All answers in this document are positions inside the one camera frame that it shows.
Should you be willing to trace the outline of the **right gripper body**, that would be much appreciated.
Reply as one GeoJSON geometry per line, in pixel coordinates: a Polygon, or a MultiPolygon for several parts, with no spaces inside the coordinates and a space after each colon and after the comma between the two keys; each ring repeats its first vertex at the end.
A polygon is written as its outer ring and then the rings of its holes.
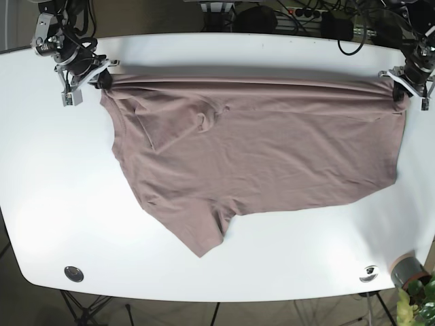
{"type": "Polygon", "coordinates": [[[110,60],[106,55],[91,56],[75,50],[55,53],[54,68],[62,85],[61,98],[63,106],[77,106],[83,102],[82,88],[90,84],[96,89],[110,89],[113,78],[108,70],[117,67],[119,60],[110,60]]]}

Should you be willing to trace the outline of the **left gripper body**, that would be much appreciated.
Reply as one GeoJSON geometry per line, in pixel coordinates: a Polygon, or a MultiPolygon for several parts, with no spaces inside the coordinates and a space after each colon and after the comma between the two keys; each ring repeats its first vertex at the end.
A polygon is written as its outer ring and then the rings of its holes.
{"type": "Polygon", "coordinates": [[[421,99],[421,110],[428,111],[434,91],[434,51],[413,51],[405,56],[404,66],[380,71],[380,77],[394,81],[393,99],[396,103],[405,96],[421,99]]]}

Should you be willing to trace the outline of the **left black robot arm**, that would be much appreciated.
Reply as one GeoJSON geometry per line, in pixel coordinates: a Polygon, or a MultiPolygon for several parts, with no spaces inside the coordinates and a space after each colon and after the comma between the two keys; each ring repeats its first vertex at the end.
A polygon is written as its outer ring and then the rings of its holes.
{"type": "Polygon", "coordinates": [[[404,64],[380,71],[379,77],[393,80],[396,102],[405,96],[421,100],[421,110],[430,108],[434,92],[434,2],[433,1],[352,1],[353,12],[332,23],[332,37],[345,56],[357,54],[370,39],[381,46],[400,50],[404,64]],[[360,44],[346,52],[341,41],[351,40],[353,18],[359,18],[360,44]]]}

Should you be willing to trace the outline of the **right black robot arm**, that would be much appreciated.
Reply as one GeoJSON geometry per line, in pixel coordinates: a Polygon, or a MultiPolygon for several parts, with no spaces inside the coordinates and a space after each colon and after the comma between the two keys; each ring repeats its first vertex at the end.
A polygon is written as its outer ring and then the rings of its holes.
{"type": "Polygon", "coordinates": [[[112,85],[110,67],[119,60],[96,54],[97,21],[92,1],[36,1],[39,17],[31,40],[31,48],[41,57],[55,62],[63,91],[64,106],[82,103],[82,88],[86,84],[108,90],[112,85]]]}

